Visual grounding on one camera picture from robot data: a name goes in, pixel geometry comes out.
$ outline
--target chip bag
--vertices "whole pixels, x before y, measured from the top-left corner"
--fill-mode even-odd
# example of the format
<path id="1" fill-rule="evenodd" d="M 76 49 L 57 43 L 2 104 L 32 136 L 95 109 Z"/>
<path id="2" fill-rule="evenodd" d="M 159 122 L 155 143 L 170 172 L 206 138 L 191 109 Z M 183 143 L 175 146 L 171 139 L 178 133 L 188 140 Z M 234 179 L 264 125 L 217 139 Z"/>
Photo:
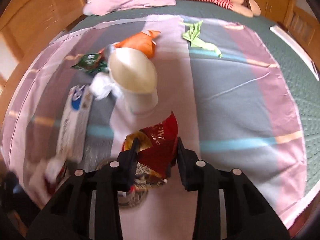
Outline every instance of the chip bag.
<path id="1" fill-rule="evenodd" d="M 104 49 L 100 50 L 98 53 L 77 55 L 77 56 L 81 56 L 81 58 L 76 65 L 72 66 L 72 68 L 79 69 L 92 76 L 94 76 L 95 74 L 101 71 L 104 71 L 105 68 L 108 66 L 108 64 L 105 61 L 103 52 L 104 52 Z M 72 60 L 76 58 L 77 57 L 72 57 L 72 56 L 65 57 L 65 59 L 68 59 L 68 60 Z"/>
<path id="2" fill-rule="evenodd" d="M 115 43 L 115 48 L 132 48 L 142 51 L 148 58 L 152 58 L 155 52 L 156 44 L 153 39 L 157 37 L 159 31 L 148 31 L 149 34 L 144 32 L 136 33 L 121 42 Z"/>
<path id="3" fill-rule="evenodd" d="M 131 148 L 138 138 L 138 166 L 135 189 L 148 190 L 167 183 L 169 171 L 177 154 L 178 124 L 173 113 L 163 122 L 128 135 L 122 150 Z"/>

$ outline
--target cup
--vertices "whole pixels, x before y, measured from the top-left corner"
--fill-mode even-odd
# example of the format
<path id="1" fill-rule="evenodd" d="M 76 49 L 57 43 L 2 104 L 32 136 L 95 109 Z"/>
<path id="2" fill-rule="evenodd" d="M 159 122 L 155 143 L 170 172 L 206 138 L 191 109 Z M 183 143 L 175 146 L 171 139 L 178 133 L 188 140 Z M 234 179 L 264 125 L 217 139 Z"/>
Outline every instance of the cup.
<path id="1" fill-rule="evenodd" d="M 121 89 L 133 114 L 151 111 L 158 103 L 157 73 L 140 50 L 115 49 L 108 58 L 109 75 Z"/>

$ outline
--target wrapper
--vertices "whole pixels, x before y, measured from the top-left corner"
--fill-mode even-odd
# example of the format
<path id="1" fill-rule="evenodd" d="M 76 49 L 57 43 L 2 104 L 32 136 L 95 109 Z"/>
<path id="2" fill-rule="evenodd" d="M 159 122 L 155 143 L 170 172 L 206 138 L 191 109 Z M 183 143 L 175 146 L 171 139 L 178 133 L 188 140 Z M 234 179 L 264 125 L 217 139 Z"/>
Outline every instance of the wrapper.
<path id="1" fill-rule="evenodd" d="M 177 151 L 177 120 L 172 113 L 163 122 L 127 135 L 122 150 L 129 150 L 134 138 L 140 145 L 134 189 L 148 190 L 167 183 Z"/>
<path id="2" fill-rule="evenodd" d="M 99 53 L 83 55 L 78 64 L 72 66 L 72 68 L 79 69 L 92 76 L 104 71 L 106 67 L 107 62 L 104 59 L 103 50 L 99 51 Z"/>

